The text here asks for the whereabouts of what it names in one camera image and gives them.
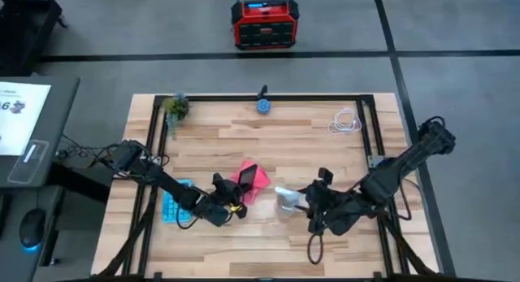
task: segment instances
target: pink cloth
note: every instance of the pink cloth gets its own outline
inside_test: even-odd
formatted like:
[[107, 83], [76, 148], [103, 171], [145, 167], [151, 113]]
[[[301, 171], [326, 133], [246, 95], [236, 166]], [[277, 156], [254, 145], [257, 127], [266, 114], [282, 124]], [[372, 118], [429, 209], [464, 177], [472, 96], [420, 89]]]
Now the pink cloth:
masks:
[[[233, 173], [232, 176], [229, 178], [230, 180], [234, 181], [235, 183], [238, 182], [238, 178], [241, 174], [241, 171], [246, 169], [247, 167], [253, 166], [255, 163], [250, 160], [244, 160], [242, 165], [240, 166], [240, 169]], [[271, 180], [267, 177], [266, 171], [263, 170], [262, 167], [257, 165], [257, 173], [254, 176], [253, 181], [253, 188], [245, 193], [244, 195], [244, 204], [251, 205], [254, 203], [254, 199], [257, 197], [257, 194], [260, 193], [262, 189], [267, 187], [271, 183]]]

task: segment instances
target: small potted plant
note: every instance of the small potted plant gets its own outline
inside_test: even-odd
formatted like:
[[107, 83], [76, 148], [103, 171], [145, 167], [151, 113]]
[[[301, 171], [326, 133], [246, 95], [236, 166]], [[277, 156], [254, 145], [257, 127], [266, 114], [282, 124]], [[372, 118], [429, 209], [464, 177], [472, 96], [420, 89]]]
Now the small potted plant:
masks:
[[164, 112], [166, 112], [166, 123], [168, 132], [175, 139], [176, 128], [179, 122], [186, 117], [189, 111], [188, 99], [183, 94], [176, 94], [162, 102]]

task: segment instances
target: white cable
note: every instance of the white cable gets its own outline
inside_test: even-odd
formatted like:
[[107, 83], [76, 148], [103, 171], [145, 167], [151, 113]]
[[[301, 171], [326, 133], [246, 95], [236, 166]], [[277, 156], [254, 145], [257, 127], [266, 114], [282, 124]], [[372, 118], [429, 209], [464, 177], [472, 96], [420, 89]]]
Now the white cable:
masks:
[[[350, 123], [342, 124], [340, 122], [340, 117], [342, 115], [350, 115], [350, 118], [351, 118]], [[331, 131], [331, 126], [334, 126], [334, 129], [337, 132]], [[352, 109], [346, 107], [346, 108], [342, 109], [340, 112], [336, 113], [336, 115], [334, 115], [334, 120], [331, 121], [330, 123], [328, 123], [327, 130], [328, 130], [328, 133], [330, 133], [331, 135], [339, 135], [342, 133], [359, 131], [361, 129], [361, 127], [362, 127], [362, 123], [361, 123], [361, 120], [359, 119], [358, 115], [356, 115]]]

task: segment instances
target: computer mouse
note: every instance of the computer mouse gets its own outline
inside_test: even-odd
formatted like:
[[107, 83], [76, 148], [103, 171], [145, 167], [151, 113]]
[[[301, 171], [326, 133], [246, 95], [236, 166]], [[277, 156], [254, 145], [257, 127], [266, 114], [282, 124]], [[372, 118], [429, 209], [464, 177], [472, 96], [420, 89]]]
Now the computer mouse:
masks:
[[32, 209], [25, 214], [19, 226], [19, 240], [26, 251], [39, 249], [45, 223], [46, 212], [43, 209]]

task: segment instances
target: wooden table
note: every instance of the wooden table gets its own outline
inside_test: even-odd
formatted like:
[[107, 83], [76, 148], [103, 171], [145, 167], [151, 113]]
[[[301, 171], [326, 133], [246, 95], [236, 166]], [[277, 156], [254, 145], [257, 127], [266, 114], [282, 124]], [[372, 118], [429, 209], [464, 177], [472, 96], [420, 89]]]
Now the wooden table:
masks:
[[[393, 93], [374, 97], [386, 155], [397, 156], [407, 146], [397, 100]], [[145, 143], [153, 100], [153, 94], [134, 95], [124, 138]], [[176, 179], [189, 178], [202, 189], [212, 189], [214, 172], [230, 176], [249, 158], [267, 171], [271, 186], [259, 194], [245, 219], [233, 219], [221, 228], [199, 220], [186, 231], [162, 221], [163, 191], [159, 190], [146, 276], [161, 271], [167, 278], [359, 278], [384, 272], [375, 219], [363, 217], [343, 236], [327, 232], [323, 260], [311, 265], [306, 256], [308, 219], [302, 213], [280, 214], [276, 203], [276, 185], [302, 188], [317, 178], [319, 167], [334, 173], [332, 188], [338, 190], [348, 189], [367, 173], [361, 133], [332, 136], [327, 132], [328, 123], [343, 107], [356, 110], [353, 102], [273, 102], [271, 113], [265, 116], [257, 114], [254, 102], [192, 102], [188, 117], [177, 128], [176, 140], [167, 139], [165, 149], [171, 161], [165, 171]], [[158, 135], [156, 132], [153, 151], [157, 151]], [[370, 130], [371, 143], [375, 143], [373, 136]], [[413, 219], [401, 221], [401, 227], [412, 248], [436, 271], [420, 192], [413, 174], [406, 179], [403, 185]], [[130, 181], [113, 183], [92, 273], [102, 270], [126, 240], [136, 190]], [[396, 203], [405, 215], [399, 193]], [[391, 237], [389, 240], [393, 265], [399, 271], [395, 244]], [[137, 271], [139, 243], [132, 272]]]

